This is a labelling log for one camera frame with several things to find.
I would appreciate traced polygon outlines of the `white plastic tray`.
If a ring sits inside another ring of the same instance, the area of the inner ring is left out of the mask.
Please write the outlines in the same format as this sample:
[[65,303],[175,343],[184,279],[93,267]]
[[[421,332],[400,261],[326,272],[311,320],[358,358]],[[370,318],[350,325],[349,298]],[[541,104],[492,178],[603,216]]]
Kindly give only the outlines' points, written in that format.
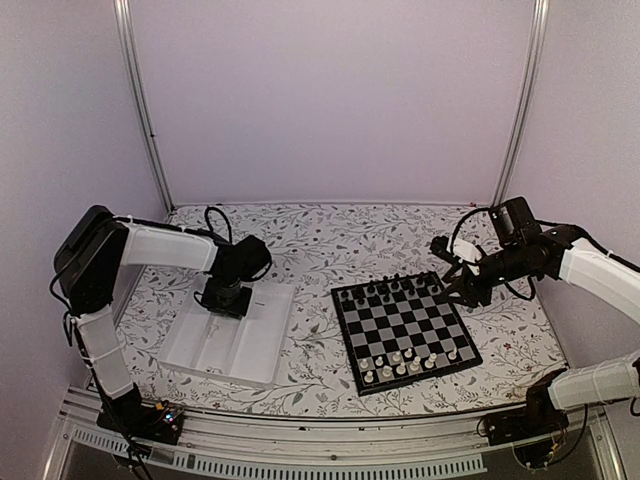
[[[242,319],[214,314],[199,306],[194,293],[204,286],[196,279],[158,354],[162,366],[216,381],[269,388],[276,379],[289,323],[295,287],[259,283]],[[213,339],[212,325],[218,325]]]

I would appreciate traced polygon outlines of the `black white chessboard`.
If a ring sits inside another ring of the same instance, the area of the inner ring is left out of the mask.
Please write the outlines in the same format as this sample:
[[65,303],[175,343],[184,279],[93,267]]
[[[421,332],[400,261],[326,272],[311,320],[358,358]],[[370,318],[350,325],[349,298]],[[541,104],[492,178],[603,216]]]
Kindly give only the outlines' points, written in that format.
[[[440,297],[443,285],[433,271],[414,275],[385,277],[381,280],[331,290],[331,298],[341,327],[346,353],[359,396],[367,396],[410,385],[416,381],[443,377],[477,367],[483,363],[471,334],[455,306]],[[404,352],[411,348],[413,357]],[[457,349],[457,359],[448,353]],[[391,356],[399,352],[401,360]],[[431,353],[437,354],[435,366],[424,368]],[[384,365],[377,367],[378,356]],[[409,370],[415,356],[421,358],[418,372]],[[369,359],[369,368],[360,368],[360,361]],[[396,374],[404,364],[406,373]],[[392,375],[382,376],[388,365]],[[366,383],[364,376],[372,371],[374,380]]]

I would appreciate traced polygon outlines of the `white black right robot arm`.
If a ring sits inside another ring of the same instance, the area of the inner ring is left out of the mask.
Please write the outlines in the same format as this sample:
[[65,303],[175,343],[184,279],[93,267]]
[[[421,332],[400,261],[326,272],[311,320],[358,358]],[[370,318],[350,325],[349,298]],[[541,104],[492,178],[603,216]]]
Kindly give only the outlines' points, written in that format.
[[[554,371],[530,386],[526,407],[517,415],[517,427],[527,436],[537,436],[555,420],[556,413],[581,405],[632,403],[632,415],[639,413],[639,344],[625,340],[620,332],[605,334],[603,322],[621,321],[625,333],[639,330],[639,268],[605,248],[584,228],[571,223],[540,220],[526,199],[514,197],[484,208],[497,236],[499,248],[484,252],[461,236],[460,225],[453,232],[434,238],[431,252],[447,262],[442,298],[469,308],[487,306],[498,286],[509,288],[524,279],[555,280],[560,292],[574,288],[566,301],[549,296],[551,313],[566,313],[571,322],[558,329],[576,368]],[[568,335],[577,333],[587,346],[596,344],[594,335],[604,334],[603,345],[593,354],[581,354]]]

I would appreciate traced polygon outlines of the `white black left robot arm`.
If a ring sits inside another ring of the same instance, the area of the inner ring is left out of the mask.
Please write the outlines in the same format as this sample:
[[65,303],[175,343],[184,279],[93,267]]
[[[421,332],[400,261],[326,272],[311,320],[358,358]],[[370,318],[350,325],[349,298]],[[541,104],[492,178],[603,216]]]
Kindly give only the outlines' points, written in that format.
[[115,332],[114,291],[125,266],[175,267],[201,272],[207,281],[201,305],[213,313],[240,318],[248,311],[252,290],[272,265],[266,244],[253,235],[239,242],[211,228],[192,229],[91,206],[54,256],[51,288],[66,307],[83,359],[104,395],[114,400],[111,419],[128,434],[148,426],[146,408],[131,395],[136,385]]

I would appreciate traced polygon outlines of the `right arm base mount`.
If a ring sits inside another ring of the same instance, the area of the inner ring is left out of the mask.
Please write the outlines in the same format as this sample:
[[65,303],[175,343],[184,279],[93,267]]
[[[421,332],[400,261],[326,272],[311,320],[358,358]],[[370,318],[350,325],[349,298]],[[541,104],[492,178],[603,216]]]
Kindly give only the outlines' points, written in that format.
[[532,388],[524,407],[485,415],[480,425],[490,446],[530,440],[548,435],[545,440],[516,447],[516,460],[528,469],[552,464],[565,440],[569,427],[567,414],[556,409],[547,390]]

